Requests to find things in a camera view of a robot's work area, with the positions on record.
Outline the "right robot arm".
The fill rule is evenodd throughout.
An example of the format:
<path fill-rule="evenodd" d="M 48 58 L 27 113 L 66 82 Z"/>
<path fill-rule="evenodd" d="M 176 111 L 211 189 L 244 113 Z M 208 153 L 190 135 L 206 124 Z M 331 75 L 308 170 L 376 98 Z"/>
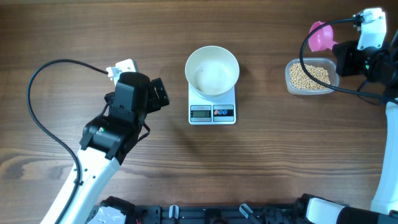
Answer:
<path fill-rule="evenodd" d="M 358 100 L 314 82 L 304 73 L 288 76 L 288 91 L 314 105 L 291 112 L 306 125 L 296 130 L 295 149 L 304 170 L 284 189 L 311 193 L 389 214 L 397 210 L 397 105 Z"/>

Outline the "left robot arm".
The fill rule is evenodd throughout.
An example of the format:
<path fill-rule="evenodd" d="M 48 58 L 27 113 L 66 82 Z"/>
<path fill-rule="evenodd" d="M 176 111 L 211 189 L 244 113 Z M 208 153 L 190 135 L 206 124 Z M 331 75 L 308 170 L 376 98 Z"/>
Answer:
<path fill-rule="evenodd" d="M 43 223 L 84 223 L 129 151 L 145 138 L 146 116 L 170 103 L 160 78 L 139 72 L 120 74 L 105 95 L 105 111 L 83 128 L 74 166 Z"/>

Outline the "pink measuring scoop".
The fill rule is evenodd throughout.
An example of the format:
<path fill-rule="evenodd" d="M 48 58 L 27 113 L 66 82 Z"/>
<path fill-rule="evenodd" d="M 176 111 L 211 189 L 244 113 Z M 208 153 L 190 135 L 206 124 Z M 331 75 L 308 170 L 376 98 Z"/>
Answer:
<path fill-rule="evenodd" d="M 326 49 L 332 49 L 337 44 L 333 40 L 334 33 L 332 26 L 325 26 L 316 31 L 308 40 L 308 45 L 312 52 L 319 52 Z"/>

